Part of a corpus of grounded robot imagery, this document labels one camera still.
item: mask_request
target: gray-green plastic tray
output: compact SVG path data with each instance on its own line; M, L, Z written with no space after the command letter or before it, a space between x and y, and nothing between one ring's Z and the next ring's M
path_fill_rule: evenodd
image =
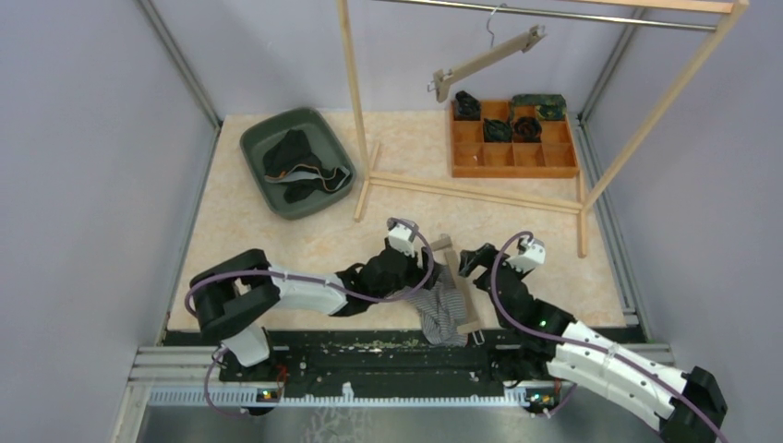
M310 148L316 154L326 169L344 166L351 171L348 183L332 194L313 191L309 197L294 203L287 203L283 198L285 186L264 181L264 154L274 148L289 129L305 131ZM301 219L310 214L329 207L351 192L354 186L356 170L345 153L343 145L331 130L323 116L313 108L297 108L277 114L272 118L251 127L239 140L242 153L245 154L247 166L256 179L261 195L270 210L288 220Z

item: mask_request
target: striped cloth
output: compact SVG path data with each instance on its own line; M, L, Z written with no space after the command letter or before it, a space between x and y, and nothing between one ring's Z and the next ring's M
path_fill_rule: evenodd
M462 293L457 290L449 269L436 263L438 279L432 289L420 289L407 301L421 317L421 330L436 346L465 346L467 335L457 333L457 325L467 318Z

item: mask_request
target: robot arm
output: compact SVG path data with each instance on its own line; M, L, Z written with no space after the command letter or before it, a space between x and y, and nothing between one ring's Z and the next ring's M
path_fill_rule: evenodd
M357 263L332 274L297 271L289 276L288 269L271 264L259 249L250 249L201 272L190 281L201 337L220 341L242 366L250 367L269 358L266 333L254 322L272 308L309 309L349 317L366 311L375 302L348 298L346 290L381 299L415 286L427 274L427 261L423 269L418 266L414 248L417 227L411 221L404 223L387 222L385 247L366 264ZM234 277L209 282L218 275ZM431 287L436 278L431 274L425 287Z
M570 339L570 342L557 343L521 333L523 344L520 358L526 361L526 374L522 374L522 377L554 377L577 383L630 411L660 431L666 442L715 441L716 435L707 424L657 383L663 381L674 388L720 426L727 407L712 374L700 367L695 367L687 374L675 367L658 365L601 336L568 312L535 299L522 279L536 266L543 264L546 255L544 245L533 240L530 235L521 239L517 247L518 255L503 256L502 265L498 269L500 303L514 320L525 327ZM478 289L490 293L490 270L498 253L489 244L476 251L463 251L460 274L467 277L476 267L483 266L485 270L474 280L474 284ZM516 330L500 312L498 319L504 328ZM575 341L592 343L607 349L608 353L585 348L574 344ZM652 377L623 363L625 359L645 368Z

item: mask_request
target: wooden organizer box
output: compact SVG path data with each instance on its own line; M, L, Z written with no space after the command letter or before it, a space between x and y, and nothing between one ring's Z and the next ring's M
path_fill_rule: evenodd
M535 106L515 106L514 119L535 117ZM574 178L579 173L568 119L541 123L541 143L484 141L484 119L508 121L511 102L482 101L478 121L454 120L449 106L452 135L452 177Z

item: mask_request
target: clothes hanger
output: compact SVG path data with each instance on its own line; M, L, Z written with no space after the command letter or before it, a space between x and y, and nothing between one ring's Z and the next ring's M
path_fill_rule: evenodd
M500 60L515 54L517 51L522 51L523 53L530 51L536 43L547 36L547 34L544 33L544 26L535 25L530 28L530 30L495 46L495 33L489 28L489 22L492 20L492 16L495 15L495 12L504 6L506 6L505 3L495 7L495 9L489 13L489 18L487 19L487 32L492 35L492 39L489 41L489 51L486 51L461 65L445 71L439 69L432 74L433 80L429 83L427 91L434 90L438 102L445 102L446 99L449 98L449 89L454 83L474 75L485 67L498 63Z

